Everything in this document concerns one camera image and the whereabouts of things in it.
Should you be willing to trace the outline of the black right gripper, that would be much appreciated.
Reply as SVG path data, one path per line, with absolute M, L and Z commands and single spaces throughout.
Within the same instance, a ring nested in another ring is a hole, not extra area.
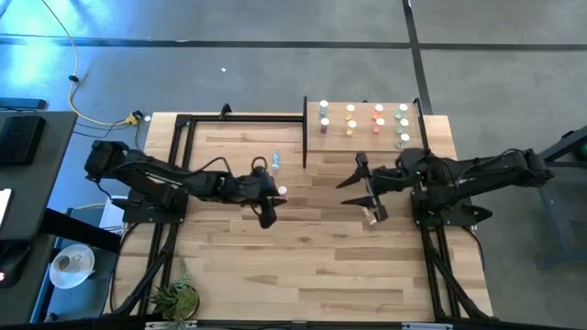
M 392 191 L 400 192 L 407 187 L 408 180 L 397 169 L 389 170 L 381 167 L 371 170 L 367 155 L 363 152 L 356 155 L 356 162 L 357 169 L 350 177 L 338 184 L 338 187 L 347 187 L 364 180 L 367 196 L 349 199 L 343 201 L 342 204 L 368 208 L 375 214 L 378 221 L 384 221 L 388 218 L 388 213 L 380 196 Z

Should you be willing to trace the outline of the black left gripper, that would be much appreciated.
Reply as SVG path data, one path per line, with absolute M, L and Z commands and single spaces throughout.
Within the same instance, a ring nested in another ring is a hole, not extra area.
M 277 220 L 275 208 L 286 204 L 287 199 L 278 198 L 279 187 L 265 167 L 255 166 L 249 175 L 237 177 L 236 200 L 242 206 L 247 205 L 257 216 L 260 227 L 270 228 Z

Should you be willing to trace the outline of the green potted plant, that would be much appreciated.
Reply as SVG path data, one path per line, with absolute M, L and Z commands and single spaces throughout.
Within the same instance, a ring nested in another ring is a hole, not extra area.
M 200 306 L 200 295 L 191 285 L 192 274 L 184 258 L 179 261 L 181 278 L 156 287 L 149 297 L 153 312 L 171 322 L 171 330 L 186 330 L 190 318 Z

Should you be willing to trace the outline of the white paper sheet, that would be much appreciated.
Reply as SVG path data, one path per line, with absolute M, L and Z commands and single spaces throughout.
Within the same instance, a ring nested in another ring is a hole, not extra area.
M 99 227 L 107 231 L 120 233 L 123 228 L 124 210 L 107 200 L 102 212 Z

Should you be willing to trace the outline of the grey metal stand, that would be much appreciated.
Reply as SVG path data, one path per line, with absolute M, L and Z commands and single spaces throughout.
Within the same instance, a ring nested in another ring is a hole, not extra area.
M 540 152 L 555 178 L 538 190 L 556 247 L 539 254 L 537 267 L 587 261 L 587 125 Z

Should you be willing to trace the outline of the black side desk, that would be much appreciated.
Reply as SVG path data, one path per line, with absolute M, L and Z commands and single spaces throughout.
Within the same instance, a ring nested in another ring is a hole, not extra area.
M 73 112 L 0 112 L 0 130 L 13 117 L 34 116 L 43 124 L 32 162 L 0 166 L 0 191 L 9 189 L 6 211 L 0 212 L 0 255 L 16 246 L 25 257 L 16 284 L 3 288 L 10 275 L 0 270 L 0 327 L 27 326 L 57 237 L 117 253 L 120 236 L 88 225 L 48 207 L 77 115 Z

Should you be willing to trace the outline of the black box device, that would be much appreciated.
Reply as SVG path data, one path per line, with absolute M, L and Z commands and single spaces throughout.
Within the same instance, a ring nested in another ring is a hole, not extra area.
M 9 117 L 0 130 L 0 167 L 31 165 L 45 126 L 39 115 Z

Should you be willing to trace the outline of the black device with light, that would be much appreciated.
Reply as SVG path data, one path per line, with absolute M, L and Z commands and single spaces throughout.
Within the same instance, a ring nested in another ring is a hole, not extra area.
M 0 288 L 11 288 L 19 281 L 31 245 L 27 241 L 0 241 Z

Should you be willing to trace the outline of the wooden shelf black metal frame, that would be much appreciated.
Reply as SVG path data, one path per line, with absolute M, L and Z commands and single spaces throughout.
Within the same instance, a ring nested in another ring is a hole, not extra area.
M 371 102 L 335 102 L 328 101 L 326 118 L 330 123 L 326 134 L 321 134 L 319 116 L 319 102 L 305 101 L 304 104 L 304 153 L 398 153 L 408 148 L 427 148 L 427 134 L 424 122 L 421 100 L 416 98 L 410 103 L 371 103 Z M 348 121 L 345 120 L 346 106 L 355 105 L 352 119 L 357 122 L 354 134 L 346 135 Z M 382 104 L 382 118 L 385 124 L 379 134 L 372 132 L 372 114 L 374 106 Z M 410 136 L 409 142 L 402 149 L 397 148 L 399 136 L 396 132 L 400 120 L 395 118 L 399 104 L 407 104 L 409 109 L 405 118 L 409 121 L 409 127 L 404 133 Z

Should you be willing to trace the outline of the black metal rig frame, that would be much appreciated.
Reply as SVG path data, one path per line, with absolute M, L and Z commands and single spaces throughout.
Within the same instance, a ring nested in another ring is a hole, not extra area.
M 198 321 L 430 322 L 434 318 L 419 229 L 408 192 L 385 194 L 388 218 L 368 225 L 362 183 L 339 189 L 356 153 L 304 153 L 304 114 L 158 113 L 145 150 L 171 147 L 191 169 L 229 167 L 237 175 L 266 165 L 287 188 L 277 220 L 260 227 L 248 207 L 190 199 L 170 277 L 184 258 L 201 297 Z M 280 153 L 280 168 L 271 167 Z

